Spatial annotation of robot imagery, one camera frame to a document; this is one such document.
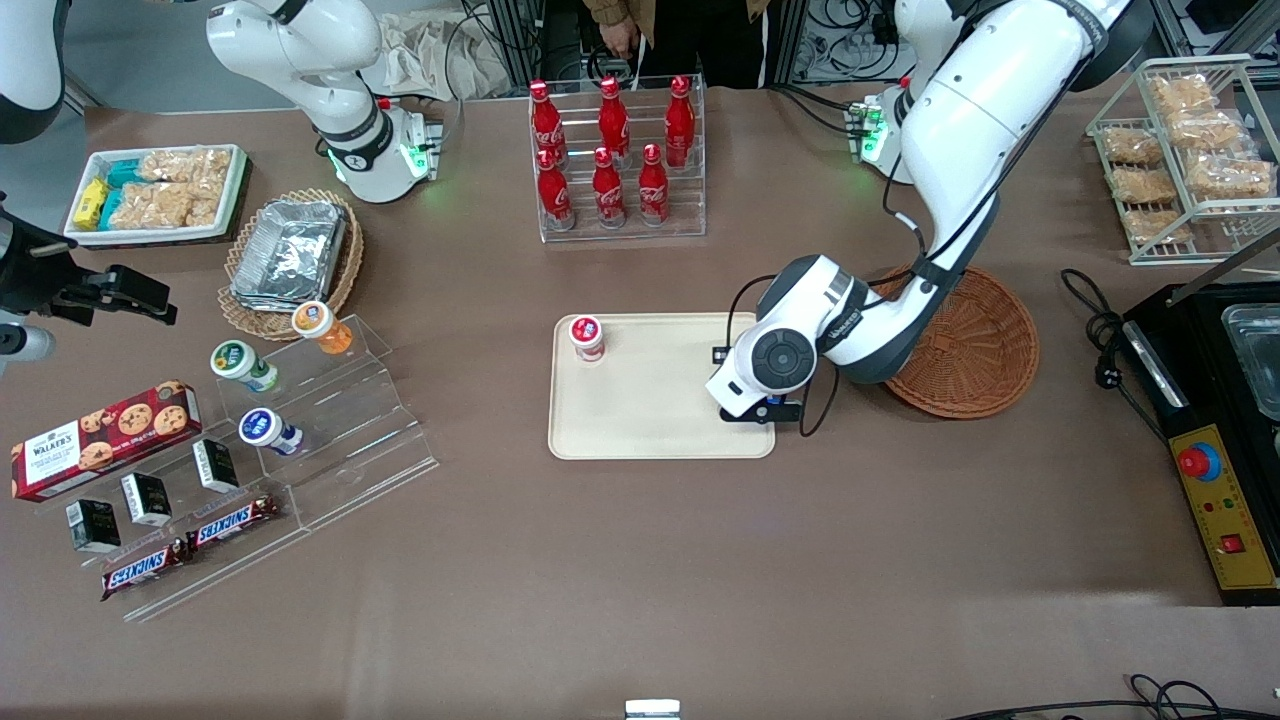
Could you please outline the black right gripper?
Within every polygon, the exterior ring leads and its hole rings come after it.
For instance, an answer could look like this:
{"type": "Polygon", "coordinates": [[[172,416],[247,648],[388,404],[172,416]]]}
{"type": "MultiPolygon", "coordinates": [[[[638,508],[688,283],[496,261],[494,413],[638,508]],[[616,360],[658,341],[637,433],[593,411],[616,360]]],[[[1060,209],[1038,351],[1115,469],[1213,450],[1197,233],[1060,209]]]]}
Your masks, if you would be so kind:
{"type": "Polygon", "coordinates": [[[111,264],[105,270],[87,272],[70,256],[74,240],[51,233],[1,210],[3,237],[8,245],[1,259],[1,309],[14,315],[61,318],[91,327],[97,314],[114,313],[142,316],[163,325],[174,325],[178,307],[147,307],[133,302],[168,302],[170,287],[131,266],[111,264]],[[88,286],[108,300],[64,299],[65,290],[78,290],[88,275],[88,286]]]}

